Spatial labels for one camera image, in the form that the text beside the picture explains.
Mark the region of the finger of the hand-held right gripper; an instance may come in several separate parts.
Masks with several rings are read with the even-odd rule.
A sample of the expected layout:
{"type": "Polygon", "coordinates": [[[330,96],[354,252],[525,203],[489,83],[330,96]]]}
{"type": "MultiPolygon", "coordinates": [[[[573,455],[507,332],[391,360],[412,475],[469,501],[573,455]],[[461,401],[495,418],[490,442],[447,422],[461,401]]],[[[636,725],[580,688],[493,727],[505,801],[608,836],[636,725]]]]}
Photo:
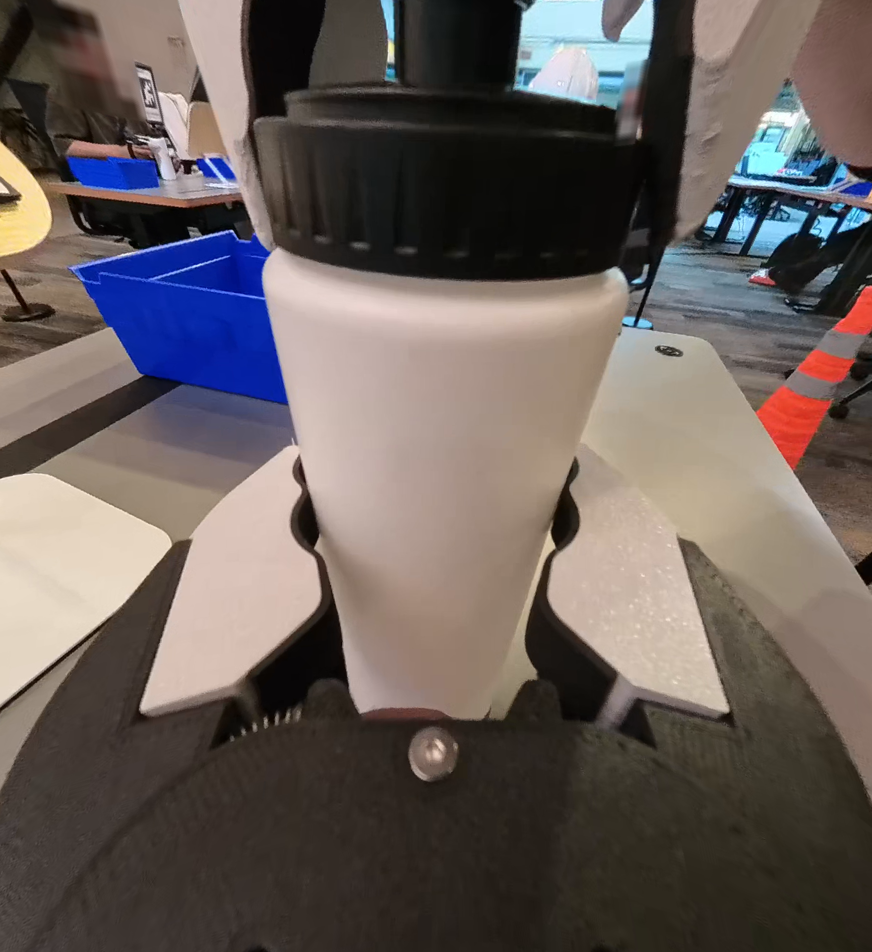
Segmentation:
{"type": "Polygon", "coordinates": [[[655,1],[645,61],[625,74],[616,141],[631,147],[648,247],[698,228],[728,184],[818,15],[817,1],[655,1]]]}
{"type": "Polygon", "coordinates": [[[182,1],[204,90],[264,248],[275,242],[253,125],[286,113],[288,93],[382,82],[388,35],[380,1],[182,1]]]}

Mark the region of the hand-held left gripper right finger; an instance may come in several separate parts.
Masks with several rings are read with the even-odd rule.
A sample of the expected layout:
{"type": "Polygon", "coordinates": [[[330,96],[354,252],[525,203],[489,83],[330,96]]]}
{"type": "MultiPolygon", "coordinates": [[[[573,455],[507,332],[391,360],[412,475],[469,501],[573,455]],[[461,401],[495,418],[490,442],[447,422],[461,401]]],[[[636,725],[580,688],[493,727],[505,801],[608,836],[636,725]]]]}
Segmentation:
{"type": "Polygon", "coordinates": [[[633,724],[652,705],[729,714],[681,540],[668,518],[589,446],[557,503],[528,613],[528,660],[562,716],[633,724]]]}

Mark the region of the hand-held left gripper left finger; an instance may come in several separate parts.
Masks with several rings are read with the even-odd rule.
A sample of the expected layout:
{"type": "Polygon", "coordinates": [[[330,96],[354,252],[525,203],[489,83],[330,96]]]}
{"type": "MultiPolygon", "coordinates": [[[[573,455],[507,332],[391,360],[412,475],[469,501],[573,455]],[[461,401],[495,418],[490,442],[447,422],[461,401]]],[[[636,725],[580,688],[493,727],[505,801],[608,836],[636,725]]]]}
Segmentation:
{"type": "Polygon", "coordinates": [[[298,446],[223,497],[189,538],[140,701],[157,718],[249,697],[251,679],[329,606],[298,446]]]}

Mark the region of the white bottle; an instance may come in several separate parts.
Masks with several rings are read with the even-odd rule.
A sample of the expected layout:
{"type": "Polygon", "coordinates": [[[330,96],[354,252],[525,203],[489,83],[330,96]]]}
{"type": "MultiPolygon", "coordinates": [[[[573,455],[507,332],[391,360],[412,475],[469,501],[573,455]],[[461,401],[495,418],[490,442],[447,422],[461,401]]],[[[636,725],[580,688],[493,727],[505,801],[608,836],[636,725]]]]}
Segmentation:
{"type": "Polygon", "coordinates": [[[467,282],[274,250],[263,291],[362,713],[490,711],[619,335],[619,268],[467,282]]]}

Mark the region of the black bottle lid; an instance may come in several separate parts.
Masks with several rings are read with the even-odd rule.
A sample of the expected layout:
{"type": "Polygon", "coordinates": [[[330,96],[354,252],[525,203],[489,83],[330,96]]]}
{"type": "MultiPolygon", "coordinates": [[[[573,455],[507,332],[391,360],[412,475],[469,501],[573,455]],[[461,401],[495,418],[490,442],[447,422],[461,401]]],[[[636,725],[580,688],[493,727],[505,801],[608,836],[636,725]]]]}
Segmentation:
{"type": "Polygon", "coordinates": [[[250,2],[252,144],[276,246],[458,281],[615,267],[643,149],[607,107],[514,87],[531,6],[395,2],[396,80],[308,89],[326,2],[250,2]]]}

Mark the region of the person's right forearm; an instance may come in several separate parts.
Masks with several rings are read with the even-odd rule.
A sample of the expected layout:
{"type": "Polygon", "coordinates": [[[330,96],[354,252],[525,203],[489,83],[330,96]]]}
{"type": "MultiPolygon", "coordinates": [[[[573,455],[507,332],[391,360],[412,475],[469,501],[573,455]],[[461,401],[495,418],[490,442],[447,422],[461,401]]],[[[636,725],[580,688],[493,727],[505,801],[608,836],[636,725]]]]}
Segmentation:
{"type": "Polygon", "coordinates": [[[824,148],[872,181],[872,1],[822,1],[791,79],[824,148]]]}

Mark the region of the person's right hand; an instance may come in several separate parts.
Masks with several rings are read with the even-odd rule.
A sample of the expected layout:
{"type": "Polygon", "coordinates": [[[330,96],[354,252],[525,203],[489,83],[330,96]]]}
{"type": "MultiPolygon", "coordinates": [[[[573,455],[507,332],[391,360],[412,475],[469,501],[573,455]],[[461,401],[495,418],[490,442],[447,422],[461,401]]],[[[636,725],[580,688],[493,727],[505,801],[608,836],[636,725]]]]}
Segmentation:
{"type": "Polygon", "coordinates": [[[522,20],[517,83],[613,108],[625,72],[647,59],[653,30],[650,1],[535,2],[522,20]]]}

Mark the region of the wooden top desk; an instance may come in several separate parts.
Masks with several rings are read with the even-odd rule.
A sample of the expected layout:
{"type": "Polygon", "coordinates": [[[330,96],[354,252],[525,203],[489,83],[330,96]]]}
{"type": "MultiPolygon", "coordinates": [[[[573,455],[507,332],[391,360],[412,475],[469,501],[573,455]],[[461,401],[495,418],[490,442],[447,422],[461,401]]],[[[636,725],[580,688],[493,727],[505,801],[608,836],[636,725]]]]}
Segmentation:
{"type": "Polygon", "coordinates": [[[249,240],[248,211],[235,183],[216,186],[200,175],[188,175],[156,187],[111,189],[76,181],[40,180],[54,208],[85,235],[125,241],[148,248],[177,241],[184,231],[200,235],[234,232],[249,240]]]}
{"type": "Polygon", "coordinates": [[[753,216],[753,224],[739,251],[739,255],[743,257],[750,256],[752,245],[771,210],[783,204],[797,202],[808,204],[808,217],[803,222],[801,232],[805,232],[816,218],[826,214],[832,206],[862,210],[871,216],[869,230],[851,249],[836,276],[825,287],[816,303],[811,306],[797,305],[802,313],[826,317],[844,316],[854,295],[866,279],[872,276],[871,195],[858,195],[837,187],[809,186],[796,180],[763,180],[734,175],[728,181],[724,198],[714,207],[715,211],[720,211],[721,218],[707,241],[709,245],[728,242],[733,223],[749,199],[755,199],[758,205],[753,216]]]}

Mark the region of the small blue plastic bin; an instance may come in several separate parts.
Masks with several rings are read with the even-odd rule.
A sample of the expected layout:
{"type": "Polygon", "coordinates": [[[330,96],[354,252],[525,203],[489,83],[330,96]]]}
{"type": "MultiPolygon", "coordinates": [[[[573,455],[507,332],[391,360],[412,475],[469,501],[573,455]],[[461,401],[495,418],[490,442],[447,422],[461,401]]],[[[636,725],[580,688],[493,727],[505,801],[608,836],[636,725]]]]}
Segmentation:
{"type": "Polygon", "coordinates": [[[75,181],[86,187],[133,191],[160,185],[160,177],[152,160],[68,157],[65,161],[75,181]]]}

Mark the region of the black backpack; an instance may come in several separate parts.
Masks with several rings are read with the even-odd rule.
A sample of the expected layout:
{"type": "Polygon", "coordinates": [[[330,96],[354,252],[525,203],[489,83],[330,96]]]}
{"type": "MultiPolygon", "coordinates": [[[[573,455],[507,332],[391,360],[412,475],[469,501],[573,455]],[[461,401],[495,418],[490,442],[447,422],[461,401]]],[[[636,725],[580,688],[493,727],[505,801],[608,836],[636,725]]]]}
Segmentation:
{"type": "Polygon", "coordinates": [[[836,242],[797,233],[779,244],[765,263],[766,278],[787,296],[797,297],[822,271],[836,263],[836,242]]]}

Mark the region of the black round base pole stand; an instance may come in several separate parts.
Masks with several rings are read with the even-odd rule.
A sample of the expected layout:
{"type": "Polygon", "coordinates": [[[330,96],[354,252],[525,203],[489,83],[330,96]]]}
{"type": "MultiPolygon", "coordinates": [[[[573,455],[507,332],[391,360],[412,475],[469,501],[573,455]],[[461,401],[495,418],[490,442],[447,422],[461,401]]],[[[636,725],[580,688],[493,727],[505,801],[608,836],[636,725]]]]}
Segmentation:
{"type": "Polygon", "coordinates": [[[652,330],[653,324],[645,316],[646,305],[653,290],[661,261],[663,250],[648,250],[644,260],[643,271],[628,281],[629,296],[640,294],[636,309],[623,318],[623,326],[632,329],[652,330]]]}

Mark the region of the orange traffic cone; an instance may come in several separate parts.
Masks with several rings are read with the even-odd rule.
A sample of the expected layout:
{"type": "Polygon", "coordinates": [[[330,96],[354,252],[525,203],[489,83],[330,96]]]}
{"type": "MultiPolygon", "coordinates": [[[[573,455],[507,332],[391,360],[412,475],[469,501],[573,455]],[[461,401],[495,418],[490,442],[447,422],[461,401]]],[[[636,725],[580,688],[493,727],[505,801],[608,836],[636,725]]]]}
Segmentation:
{"type": "Polygon", "coordinates": [[[757,411],[757,418],[792,470],[806,454],[871,330],[869,286],[757,411]]]}

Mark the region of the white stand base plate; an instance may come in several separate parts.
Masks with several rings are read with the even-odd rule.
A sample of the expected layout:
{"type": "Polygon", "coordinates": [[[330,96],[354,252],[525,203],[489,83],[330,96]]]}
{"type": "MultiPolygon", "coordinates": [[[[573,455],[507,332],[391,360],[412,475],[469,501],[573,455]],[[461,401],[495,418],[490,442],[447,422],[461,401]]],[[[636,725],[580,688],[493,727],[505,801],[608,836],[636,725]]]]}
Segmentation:
{"type": "Polygon", "coordinates": [[[0,710],[122,607],[163,530],[43,473],[0,479],[0,710]]]}

